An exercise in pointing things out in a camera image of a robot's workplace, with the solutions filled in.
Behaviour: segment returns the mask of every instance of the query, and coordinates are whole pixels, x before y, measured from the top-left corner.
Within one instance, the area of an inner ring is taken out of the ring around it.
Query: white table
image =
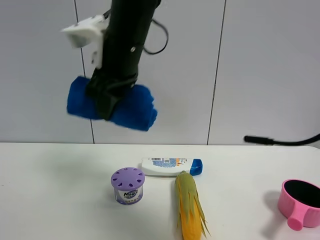
[[[181,240],[174,179],[147,177],[142,200],[114,200],[110,177],[143,157],[203,161],[195,177],[213,240],[319,240],[278,212],[286,179],[320,185],[312,147],[0,143],[0,240]]]

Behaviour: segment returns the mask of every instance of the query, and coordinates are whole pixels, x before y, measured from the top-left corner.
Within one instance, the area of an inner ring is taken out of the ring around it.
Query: rolled blue towel
[[[78,117],[102,120],[97,113],[95,101],[86,96],[86,86],[90,79],[78,76],[70,86],[67,112]],[[157,110],[150,90],[143,85],[134,85],[115,106],[109,119],[119,126],[148,131],[157,118]]]

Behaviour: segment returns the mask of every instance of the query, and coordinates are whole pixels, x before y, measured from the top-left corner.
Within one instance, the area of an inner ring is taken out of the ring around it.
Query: black cable
[[[152,51],[149,51],[148,49],[146,49],[145,47],[143,47],[143,50],[145,51],[145,53],[149,54],[149,55],[156,55],[156,54],[159,54],[161,53],[163,50],[166,49],[167,45],[168,45],[168,42],[169,42],[169,32],[168,32],[168,29],[163,25],[161,24],[160,22],[158,22],[157,20],[155,19],[152,19],[152,22],[157,25],[158,27],[162,28],[162,30],[164,31],[165,33],[165,36],[166,36],[166,41],[165,41],[165,45],[164,47],[159,50],[159,51],[155,51],[155,52],[152,52]]]
[[[272,138],[261,136],[244,136],[243,140],[246,143],[261,144],[261,145],[280,145],[280,146],[302,146],[313,144],[320,140],[320,134],[302,141],[275,141]]]

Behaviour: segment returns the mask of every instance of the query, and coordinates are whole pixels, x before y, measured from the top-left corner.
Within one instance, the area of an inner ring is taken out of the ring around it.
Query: pink toy pot
[[[306,181],[286,180],[282,184],[278,208],[295,231],[320,226],[320,188]]]

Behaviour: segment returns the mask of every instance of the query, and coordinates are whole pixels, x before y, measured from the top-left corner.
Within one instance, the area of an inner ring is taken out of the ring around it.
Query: corn husk
[[[208,233],[209,230],[194,178],[182,171],[175,179],[174,188],[178,206],[177,227],[181,226],[183,240],[200,240],[202,234],[207,237],[205,229]]]

